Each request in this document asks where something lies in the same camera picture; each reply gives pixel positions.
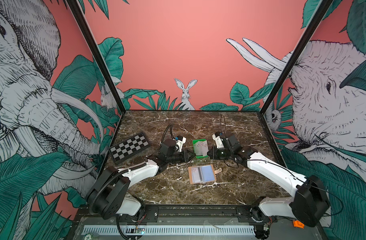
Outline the green plastic card tray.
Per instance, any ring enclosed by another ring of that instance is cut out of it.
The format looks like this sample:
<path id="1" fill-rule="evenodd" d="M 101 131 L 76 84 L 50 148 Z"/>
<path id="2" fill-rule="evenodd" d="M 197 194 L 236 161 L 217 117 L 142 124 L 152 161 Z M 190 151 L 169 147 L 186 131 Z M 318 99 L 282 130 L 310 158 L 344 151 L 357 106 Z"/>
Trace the green plastic card tray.
<path id="1" fill-rule="evenodd" d="M 208 149 L 208 143 L 205 139 L 193 140 L 193 150 L 197 159 L 206 158 Z"/>

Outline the tan leather card holder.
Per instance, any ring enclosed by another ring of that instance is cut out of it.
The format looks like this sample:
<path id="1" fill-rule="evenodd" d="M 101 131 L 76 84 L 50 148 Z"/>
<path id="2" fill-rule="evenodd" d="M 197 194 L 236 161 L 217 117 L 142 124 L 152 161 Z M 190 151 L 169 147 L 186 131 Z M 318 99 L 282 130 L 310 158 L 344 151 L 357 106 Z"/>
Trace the tan leather card holder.
<path id="1" fill-rule="evenodd" d="M 213 165 L 188 168 L 189 181 L 191 185 L 215 182 L 216 175 L 221 172 L 222 168 L 215 170 Z"/>

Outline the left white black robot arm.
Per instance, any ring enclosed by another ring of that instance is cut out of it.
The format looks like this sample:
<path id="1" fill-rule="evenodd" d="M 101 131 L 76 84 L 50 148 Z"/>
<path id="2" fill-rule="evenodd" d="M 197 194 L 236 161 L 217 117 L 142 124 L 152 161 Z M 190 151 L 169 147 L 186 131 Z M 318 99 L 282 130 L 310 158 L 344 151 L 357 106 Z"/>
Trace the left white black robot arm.
<path id="1" fill-rule="evenodd" d="M 184 150 L 185 138 L 167 139 L 154 154 L 138 165 L 116 169 L 106 168 L 98 177 L 85 199 L 90 214 L 98 214 L 104 220 L 115 215 L 136 216 L 141 220 L 145 214 L 143 203 L 128 194 L 133 185 L 162 173 L 168 165 L 190 162 L 195 153 Z"/>

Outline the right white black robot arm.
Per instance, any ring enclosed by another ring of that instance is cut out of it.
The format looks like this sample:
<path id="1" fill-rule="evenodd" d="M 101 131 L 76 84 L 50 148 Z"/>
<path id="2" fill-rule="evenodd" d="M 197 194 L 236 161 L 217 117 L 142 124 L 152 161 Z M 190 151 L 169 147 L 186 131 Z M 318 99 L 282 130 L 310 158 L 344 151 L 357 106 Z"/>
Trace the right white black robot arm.
<path id="1" fill-rule="evenodd" d="M 232 160 L 270 179 L 289 196 L 286 198 L 263 197 L 251 211 L 255 221 L 261 216 L 286 217 L 315 227 L 331 204 L 322 181 L 316 176 L 306 177 L 270 160 L 250 146 L 242 146 L 233 133 L 216 132 L 212 136 L 215 147 L 207 155 L 212 160 Z"/>

